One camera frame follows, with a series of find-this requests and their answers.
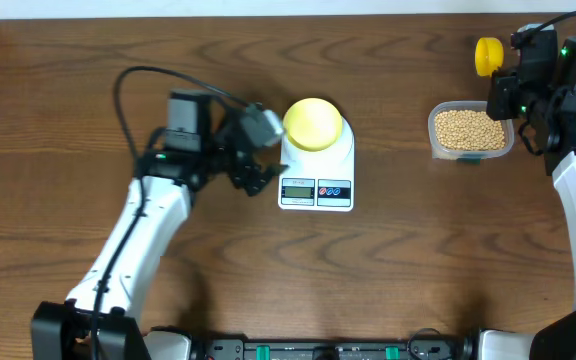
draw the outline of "yellow bowl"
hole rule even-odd
[[[304,99],[293,104],[284,115],[286,136],[296,147],[305,151],[321,151],[341,136],[339,110],[328,101]]]

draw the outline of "digital kitchen scale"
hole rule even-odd
[[[329,147],[306,151],[287,131],[281,142],[279,207],[290,210],[350,211],[355,201],[355,138],[343,117],[341,135]]]

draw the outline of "plastic container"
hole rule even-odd
[[[432,145],[432,157],[437,159],[457,160],[479,160],[499,157],[506,155],[512,148],[515,142],[515,131],[512,126],[512,120],[502,120],[501,128],[504,130],[505,146],[500,150],[487,150],[487,151],[467,151],[467,150],[451,150],[445,148],[439,143],[437,133],[435,132],[435,117],[438,114],[450,110],[472,110],[472,111],[486,111],[485,101],[449,101],[437,105],[430,116],[428,117],[428,133],[430,135],[430,145]]]

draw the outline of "black mount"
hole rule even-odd
[[[521,38],[514,34],[511,43]],[[558,51],[556,31],[540,31],[518,50],[518,66],[493,73],[486,112],[494,120],[524,118],[519,136],[531,154],[544,155],[552,175],[566,155],[576,154],[576,36]]]
[[[32,319],[31,339],[34,359],[90,359],[90,348],[83,341],[90,331],[90,314],[77,311],[72,303],[43,302]],[[100,318],[99,341],[104,360],[149,360],[142,334],[133,318],[118,309]],[[191,341],[187,360],[398,360],[413,359],[408,343],[399,340],[374,341],[277,341],[248,340],[243,335],[213,334],[192,337],[175,327],[155,327],[153,331],[186,336]],[[420,335],[410,348],[421,359],[468,360],[470,343],[453,336]]]
[[[245,109],[226,105],[216,132],[212,132],[211,105],[218,99],[206,92],[176,90],[170,95],[168,128],[156,129],[137,167],[142,175],[170,178],[193,192],[212,178],[226,173],[236,189],[248,196],[259,194],[285,166],[271,164],[265,169],[254,154],[275,134],[260,104]],[[155,149],[164,137],[163,147]]]

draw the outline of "white wall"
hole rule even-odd
[[[0,19],[565,12],[571,0],[0,0]]]

